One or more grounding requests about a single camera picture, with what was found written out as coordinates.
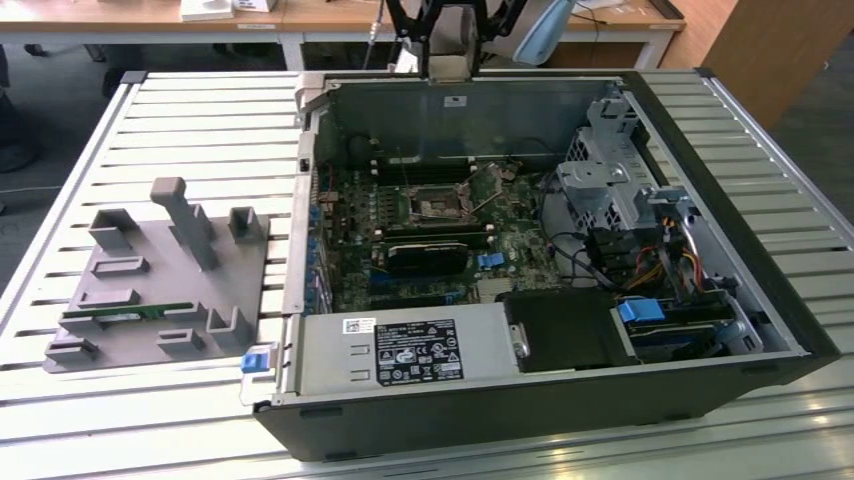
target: aluminum table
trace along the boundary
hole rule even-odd
[[[702,419],[317,464],[292,459],[251,418],[239,358],[47,374],[44,349],[93,245],[85,227],[103,208],[165,219],[147,202],[157,176],[187,179],[187,196],[208,216],[244,205],[272,216],[259,341],[280,335],[297,74],[152,73],[121,85],[0,299],[3,478],[850,475],[851,226],[715,79],[690,71],[644,77],[836,342],[838,362]]]

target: green circuit board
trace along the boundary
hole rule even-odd
[[[496,162],[482,166],[462,184],[380,186],[364,171],[339,174],[339,188],[320,196],[333,311],[426,306],[422,301],[480,303],[494,298],[494,292],[483,291],[487,287],[507,291],[560,285],[536,219],[540,178],[542,173],[515,175]],[[388,246],[376,240],[376,229],[420,228],[428,232],[431,227],[448,224],[487,224],[491,228],[490,244],[468,251],[462,273],[392,278],[383,268]],[[503,255],[503,263],[482,268],[478,256],[495,253]]]

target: gray carpet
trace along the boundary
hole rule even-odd
[[[107,100],[100,96],[105,66],[93,63],[80,46],[44,46],[47,58],[31,57],[21,46],[7,45],[12,73],[8,94],[33,126],[44,145],[37,163],[24,170],[0,174],[0,191],[63,184],[85,146]],[[373,55],[379,68],[388,50]],[[208,45],[159,45],[145,50],[148,69],[156,71],[281,69],[275,47],[268,55],[247,58],[223,56]],[[360,65],[361,45],[344,49],[315,49],[305,61],[315,68]],[[786,112],[771,132],[806,173],[854,218],[854,37],[839,48],[802,98]],[[0,215],[0,291],[20,262],[39,229],[56,191],[1,194],[5,211]]]

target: power supply label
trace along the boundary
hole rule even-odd
[[[454,320],[376,325],[373,340],[383,387],[463,378]]]

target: blue tab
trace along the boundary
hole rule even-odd
[[[496,252],[490,255],[490,266],[498,267],[504,264],[504,254],[502,252]]]
[[[654,298],[631,298],[618,305],[616,311],[623,323],[660,322],[664,320],[662,306]]]
[[[492,268],[504,264],[504,254],[502,252],[488,255],[478,255],[478,267]]]
[[[240,360],[243,373],[261,373],[269,370],[269,353],[247,353]]]

